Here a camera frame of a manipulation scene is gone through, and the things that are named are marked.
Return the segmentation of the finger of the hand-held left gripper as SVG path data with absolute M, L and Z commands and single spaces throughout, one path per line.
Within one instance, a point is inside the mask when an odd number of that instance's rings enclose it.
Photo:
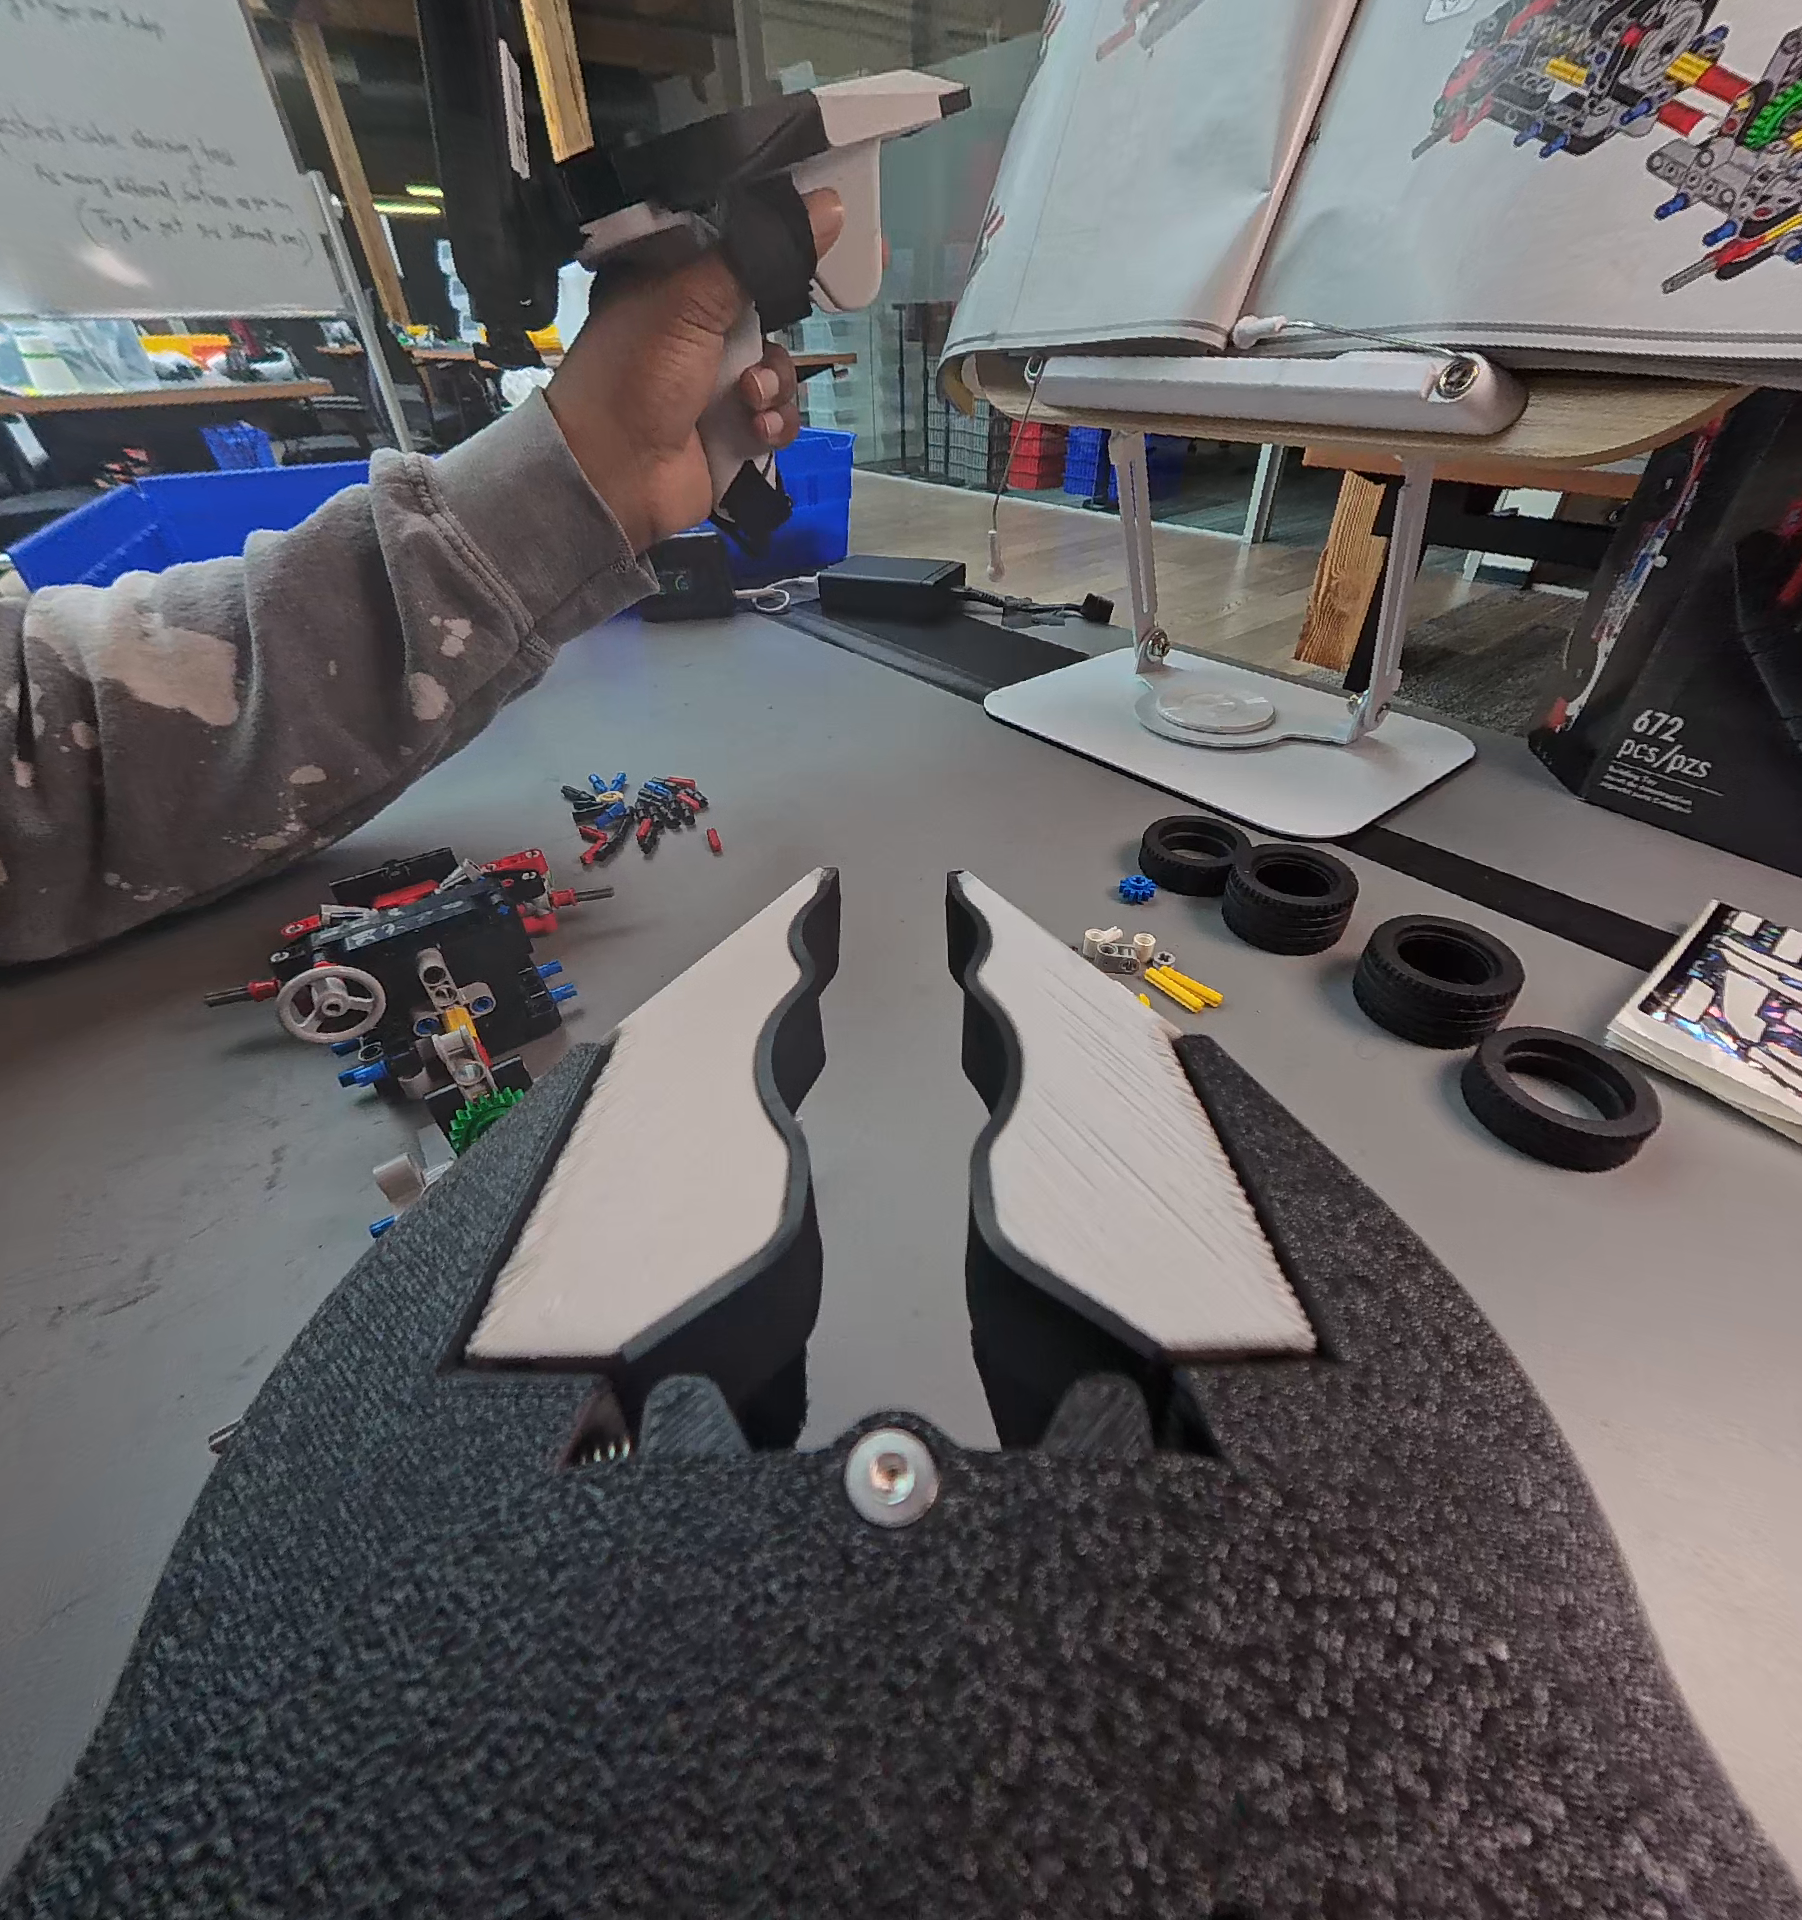
M 712 218 L 654 203 L 625 205 L 580 228 L 578 266 L 594 276 L 625 270 L 656 276 L 719 247 Z
M 843 224 L 818 257 L 810 293 L 822 311 L 862 311 L 885 272 L 881 149 L 972 104 L 970 89 L 922 71 L 891 71 L 814 89 L 824 149 L 798 166 L 798 193 L 835 193 Z

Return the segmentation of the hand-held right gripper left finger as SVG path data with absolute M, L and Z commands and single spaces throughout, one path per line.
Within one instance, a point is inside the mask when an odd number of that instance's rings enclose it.
M 710 1380 L 752 1447 L 806 1424 L 822 1291 L 798 1106 L 825 1061 L 839 874 L 814 868 L 621 1021 L 463 1337 L 476 1374 L 578 1374 L 640 1418 Z

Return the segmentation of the grey differential gear assembly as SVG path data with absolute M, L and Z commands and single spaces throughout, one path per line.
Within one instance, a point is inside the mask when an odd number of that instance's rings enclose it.
M 378 1241 L 386 1235 L 484 1133 L 526 1098 L 530 1088 L 532 1077 L 517 1075 L 513 1081 L 499 1079 L 492 1088 L 470 1096 L 455 1086 L 428 1094 L 422 1100 L 426 1117 L 422 1135 L 438 1135 L 445 1144 L 447 1158 L 428 1160 L 426 1142 L 416 1139 L 409 1150 L 378 1164 L 372 1169 L 372 1181 L 384 1196 L 384 1212 L 368 1223 L 368 1237 Z

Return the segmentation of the building instruction booklet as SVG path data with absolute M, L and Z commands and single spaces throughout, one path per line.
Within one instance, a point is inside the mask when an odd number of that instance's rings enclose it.
M 1055 4 L 941 365 L 1248 320 L 1802 392 L 1802 4 Z

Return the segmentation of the black lego chassis with steering wheel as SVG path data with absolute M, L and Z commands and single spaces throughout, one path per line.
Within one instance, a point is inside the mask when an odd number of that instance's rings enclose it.
M 559 888 L 538 849 L 465 861 L 451 849 L 347 876 L 291 922 L 260 978 L 204 998 L 264 1003 L 303 1044 L 347 1058 L 337 1081 L 420 1102 L 532 1077 L 523 1050 L 559 1031 L 577 996 L 534 942 L 609 886 Z

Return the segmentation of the person's left forearm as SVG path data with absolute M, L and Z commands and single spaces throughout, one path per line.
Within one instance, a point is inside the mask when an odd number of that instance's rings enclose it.
M 0 971 L 333 845 L 650 587 L 546 386 L 237 558 L 2 596 Z

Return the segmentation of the grey desk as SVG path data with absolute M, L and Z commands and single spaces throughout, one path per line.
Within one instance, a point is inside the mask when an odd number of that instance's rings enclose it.
M 984 1108 L 959 1063 L 943 876 L 1055 936 L 1113 921 L 1138 834 L 1177 805 L 978 704 L 777 619 L 619 619 L 345 845 L 63 967 L 0 973 L 0 1881 L 88 1739 L 214 1453 L 368 1249 L 405 1112 L 270 1011 L 258 976 L 333 876 L 393 855 L 577 845 L 559 787 L 694 776 L 725 851 L 673 834 L 548 949 L 567 1040 L 604 1032 L 814 866 L 841 876 L 827 1059 L 802 1104 L 824 1233 L 806 1440 L 876 1407 L 993 1442 L 962 1287 Z M 1622 1169 L 1493 1141 L 1458 1063 L 1358 1015 L 1371 924 L 1499 934 L 1520 1021 L 1601 1036 L 1616 963 L 1371 857 L 1341 948 L 1277 957 L 1213 909 L 1151 926 L 1223 992 L 1211 1034 L 1449 1266 L 1532 1376 L 1630 1563 L 1688 1706 L 1802 1883 L 1802 1148 L 1682 1085 Z

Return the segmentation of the person's left hand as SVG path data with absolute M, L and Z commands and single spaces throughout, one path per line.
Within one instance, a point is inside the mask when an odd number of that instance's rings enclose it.
M 596 276 L 588 318 L 544 392 L 577 467 L 636 556 L 712 513 L 698 421 L 721 396 L 741 400 L 756 452 L 777 452 L 800 430 L 793 355 L 781 345 L 721 371 L 744 307 L 717 249 L 683 241 L 644 261 L 625 255 Z

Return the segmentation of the small black charger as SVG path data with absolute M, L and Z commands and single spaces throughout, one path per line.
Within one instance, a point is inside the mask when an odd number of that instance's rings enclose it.
M 654 587 L 636 604 L 646 623 L 731 618 L 739 606 L 727 540 L 702 525 L 648 548 Z

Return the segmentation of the pile of coloured toy pins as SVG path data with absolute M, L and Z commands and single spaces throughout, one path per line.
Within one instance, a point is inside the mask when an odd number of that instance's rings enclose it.
M 578 865 L 588 872 L 623 855 L 650 861 L 671 836 L 704 838 L 706 828 L 715 828 L 706 822 L 712 801 L 688 776 L 636 782 L 625 772 L 590 774 L 582 785 L 563 784 L 559 797 L 580 841 Z

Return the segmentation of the white book stand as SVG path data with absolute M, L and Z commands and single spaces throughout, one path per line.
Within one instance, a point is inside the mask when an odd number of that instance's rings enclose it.
M 1470 452 L 1524 467 L 1609 467 L 1717 417 L 1742 386 L 1670 376 L 1534 373 L 1478 353 L 1047 353 L 1026 400 L 1103 427 L 1121 473 L 1132 643 L 986 699 L 988 714 L 1165 793 L 1298 841 L 1341 841 L 1456 774 L 1464 733 L 1398 714 L 1418 542 L 1441 467 Z M 1333 440 L 1397 455 L 1402 494 L 1368 687 L 1356 695 L 1177 656 L 1157 604 L 1144 436 Z

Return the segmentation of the large blue storage bin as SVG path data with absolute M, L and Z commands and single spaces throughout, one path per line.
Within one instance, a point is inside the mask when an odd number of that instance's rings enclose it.
M 366 461 L 144 477 L 15 542 L 7 558 L 32 591 L 104 589 L 129 571 L 239 558 L 250 535 L 285 533 L 366 479 Z

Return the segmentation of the shiny sticker sheet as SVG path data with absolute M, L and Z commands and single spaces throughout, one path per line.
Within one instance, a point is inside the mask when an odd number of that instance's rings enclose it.
M 1802 928 L 1709 901 L 1605 1040 L 1802 1144 Z

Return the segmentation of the wooden table leg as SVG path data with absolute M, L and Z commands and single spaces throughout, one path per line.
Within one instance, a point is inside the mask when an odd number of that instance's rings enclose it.
M 1296 666 L 1346 674 L 1354 664 L 1370 633 L 1371 616 L 1379 610 L 1400 486 L 1400 471 L 1341 473 L 1327 537 L 1292 647 Z

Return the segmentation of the black toy car set box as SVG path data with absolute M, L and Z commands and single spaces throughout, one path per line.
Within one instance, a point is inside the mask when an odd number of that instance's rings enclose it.
M 1649 455 L 1530 751 L 1588 805 L 1802 878 L 1802 394 Z

